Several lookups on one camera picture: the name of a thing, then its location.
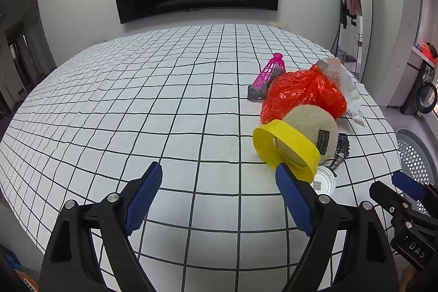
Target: red bag on counter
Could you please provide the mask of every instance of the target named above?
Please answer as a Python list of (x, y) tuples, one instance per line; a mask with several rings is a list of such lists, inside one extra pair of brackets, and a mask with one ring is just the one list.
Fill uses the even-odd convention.
[(297, 105), (305, 104), (321, 107), (334, 119), (347, 110), (341, 91), (318, 66), (312, 65), (308, 70), (286, 72), (272, 81), (261, 107), (261, 122), (267, 124), (274, 119), (281, 120)]

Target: silver screw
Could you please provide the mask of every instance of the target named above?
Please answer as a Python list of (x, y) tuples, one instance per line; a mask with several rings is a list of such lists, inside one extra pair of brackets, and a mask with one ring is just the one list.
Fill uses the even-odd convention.
[(370, 202), (368, 202), (368, 201), (363, 202), (362, 203), (362, 207), (364, 207), (366, 210), (373, 209), (373, 205)]
[(118, 193), (111, 193), (106, 199), (108, 199), (108, 202), (114, 203), (119, 200), (119, 194)]
[(330, 203), (330, 197), (326, 196), (325, 194), (322, 194), (318, 197), (319, 201), (323, 204)]
[(65, 202), (64, 207), (67, 209), (73, 208), (74, 207), (74, 200), (68, 200), (67, 202)]

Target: yellow object on table edge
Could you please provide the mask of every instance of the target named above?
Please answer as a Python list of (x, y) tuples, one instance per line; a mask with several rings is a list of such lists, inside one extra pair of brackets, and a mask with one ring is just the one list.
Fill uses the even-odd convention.
[[(284, 157), (275, 145), (274, 137), (283, 141), (301, 157), (306, 166), (299, 166)], [(260, 158), (273, 170), (279, 164), (285, 162), (297, 179), (312, 183), (321, 155), (316, 146), (298, 130), (284, 121), (275, 119), (268, 124), (255, 128), (252, 140)]]

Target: table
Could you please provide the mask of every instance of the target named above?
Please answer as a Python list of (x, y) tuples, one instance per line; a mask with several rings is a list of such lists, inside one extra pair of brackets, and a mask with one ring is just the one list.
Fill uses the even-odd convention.
[[(308, 238), (252, 145), (261, 104), (246, 99), (247, 86), (273, 52), (289, 71), (331, 56), (281, 29), (227, 24), (115, 39), (60, 66), (30, 93), (0, 143), (1, 188), (31, 239), (44, 251), (64, 202), (98, 202), (159, 161), (163, 184), (147, 223), (130, 237), (157, 291), (280, 291)], [(337, 120), (350, 157), (332, 195), (353, 206), (370, 199), (375, 180), (392, 186), (391, 173), (401, 169), (393, 129), (356, 86), (366, 124)], [(391, 237), (389, 215), (377, 212)], [(99, 231), (93, 239), (104, 278), (117, 289)]]

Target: white lid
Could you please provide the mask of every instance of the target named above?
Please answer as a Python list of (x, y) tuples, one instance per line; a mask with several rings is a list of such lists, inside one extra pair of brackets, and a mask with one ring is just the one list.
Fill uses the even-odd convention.
[(336, 188), (336, 181), (333, 172), (327, 167), (319, 165), (316, 168), (315, 178), (310, 185), (318, 195), (332, 195)]

